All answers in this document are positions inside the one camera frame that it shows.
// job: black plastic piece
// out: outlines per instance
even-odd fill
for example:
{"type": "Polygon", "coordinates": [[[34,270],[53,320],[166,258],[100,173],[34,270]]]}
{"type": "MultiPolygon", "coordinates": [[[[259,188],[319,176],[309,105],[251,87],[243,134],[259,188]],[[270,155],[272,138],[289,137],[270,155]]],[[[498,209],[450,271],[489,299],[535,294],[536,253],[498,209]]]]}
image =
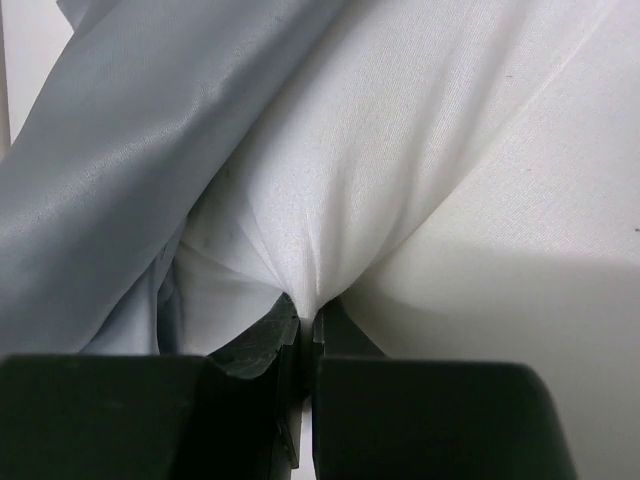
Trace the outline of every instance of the black plastic piece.
{"type": "Polygon", "coordinates": [[[13,357],[0,365],[0,478],[290,478],[299,320],[282,298],[208,358],[13,357]]]}
{"type": "Polygon", "coordinates": [[[318,480],[574,480],[551,397],[513,364],[385,358],[339,300],[314,325],[318,480]]]}

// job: light blue fabric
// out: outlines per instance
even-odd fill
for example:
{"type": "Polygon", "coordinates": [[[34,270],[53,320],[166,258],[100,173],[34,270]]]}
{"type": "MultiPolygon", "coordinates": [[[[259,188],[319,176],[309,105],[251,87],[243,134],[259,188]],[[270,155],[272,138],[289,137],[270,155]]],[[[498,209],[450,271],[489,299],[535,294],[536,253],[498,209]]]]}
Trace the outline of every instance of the light blue fabric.
{"type": "Polygon", "coordinates": [[[165,246],[344,3],[61,2],[76,33],[0,164],[0,354],[156,352],[158,290],[179,349],[165,246]]]}

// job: white cloth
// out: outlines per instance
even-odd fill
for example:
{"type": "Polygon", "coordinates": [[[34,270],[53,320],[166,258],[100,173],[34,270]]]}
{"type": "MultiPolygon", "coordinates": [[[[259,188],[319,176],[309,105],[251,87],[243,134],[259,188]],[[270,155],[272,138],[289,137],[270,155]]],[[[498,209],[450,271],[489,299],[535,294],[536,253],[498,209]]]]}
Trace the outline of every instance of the white cloth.
{"type": "Polygon", "coordinates": [[[640,478],[639,85],[637,0],[353,2],[192,212],[186,350],[348,289],[392,356],[531,365],[580,478],[640,478]]]}

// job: cloth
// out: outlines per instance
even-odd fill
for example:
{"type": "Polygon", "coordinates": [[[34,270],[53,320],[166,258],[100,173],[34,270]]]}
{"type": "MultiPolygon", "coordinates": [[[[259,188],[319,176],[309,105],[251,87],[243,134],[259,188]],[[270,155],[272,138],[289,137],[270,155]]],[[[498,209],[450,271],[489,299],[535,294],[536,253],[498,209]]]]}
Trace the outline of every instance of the cloth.
{"type": "Polygon", "coordinates": [[[344,0],[60,3],[75,34],[0,164],[0,354],[157,352],[168,243],[344,0]]]}
{"type": "Polygon", "coordinates": [[[185,351],[345,292],[392,356],[531,365],[580,478],[640,478],[639,26],[635,0],[350,3],[191,212],[185,351]]]}

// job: white wall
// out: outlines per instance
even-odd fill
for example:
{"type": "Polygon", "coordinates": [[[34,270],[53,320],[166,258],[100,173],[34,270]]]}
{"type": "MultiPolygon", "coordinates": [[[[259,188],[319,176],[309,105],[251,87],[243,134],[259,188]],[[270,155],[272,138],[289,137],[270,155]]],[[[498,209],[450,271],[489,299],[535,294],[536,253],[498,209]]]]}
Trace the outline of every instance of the white wall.
{"type": "Polygon", "coordinates": [[[2,20],[13,141],[72,30],[55,0],[2,0],[2,20]]]}

